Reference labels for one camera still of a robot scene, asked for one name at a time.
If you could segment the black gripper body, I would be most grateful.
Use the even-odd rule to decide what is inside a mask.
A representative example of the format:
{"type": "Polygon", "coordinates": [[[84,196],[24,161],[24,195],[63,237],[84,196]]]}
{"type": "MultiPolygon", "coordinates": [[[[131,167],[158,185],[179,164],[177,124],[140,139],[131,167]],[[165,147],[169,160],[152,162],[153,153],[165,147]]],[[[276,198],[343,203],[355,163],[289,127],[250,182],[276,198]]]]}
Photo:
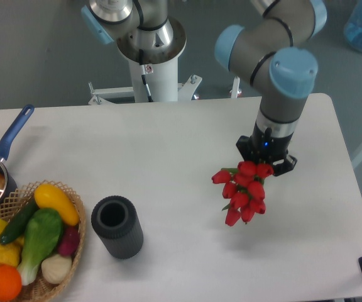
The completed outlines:
{"type": "Polygon", "coordinates": [[[252,144],[256,149],[256,164],[270,164],[282,160],[289,154],[288,146],[297,126],[293,123],[274,123],[256,121],[252,135],[252,144]]]}

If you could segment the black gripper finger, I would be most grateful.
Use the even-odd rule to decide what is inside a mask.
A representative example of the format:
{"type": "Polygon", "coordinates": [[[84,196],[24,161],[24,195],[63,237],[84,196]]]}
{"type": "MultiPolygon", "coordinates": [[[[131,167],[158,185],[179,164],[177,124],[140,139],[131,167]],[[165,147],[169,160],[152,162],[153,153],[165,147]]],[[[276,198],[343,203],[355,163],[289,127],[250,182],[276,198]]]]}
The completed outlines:
{"type": "Polygon", "coordinates": [[[241,135],[236,142],[236,147],[244,161],[256,162],[256,149],[252,144],[251,137],[241,135]]]}
{"type": "Polygon", "coordinates": [[[282,160],[272,163],[273,176],[281,176],[292,171],[297,164],[297,158],[287,154],[282,160]]]}

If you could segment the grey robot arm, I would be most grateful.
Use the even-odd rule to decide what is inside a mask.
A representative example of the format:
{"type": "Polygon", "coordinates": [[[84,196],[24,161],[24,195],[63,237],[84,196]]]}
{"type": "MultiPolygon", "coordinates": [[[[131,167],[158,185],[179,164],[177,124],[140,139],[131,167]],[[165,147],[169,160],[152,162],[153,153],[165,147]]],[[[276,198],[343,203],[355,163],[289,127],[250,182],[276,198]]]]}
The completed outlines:
{"type": "MultiPolygon", "coordinates": [[[[255,1],[255,7],[261,24],[251,31],[227,27],[214,55],[261,94],[253,132],[239,138],[237,149],[244,160],[270,164],[279,176],[297,163],[288,145],[318,71],[315,57],[299,45],[323,28],[327,12],[322,1],[255,1]]],[[[136,102],[181,100],[178,57],[186,34],[166,1],[87,1],[81,15],[101,43],[115,43],[128,61],[136,102]]]]}

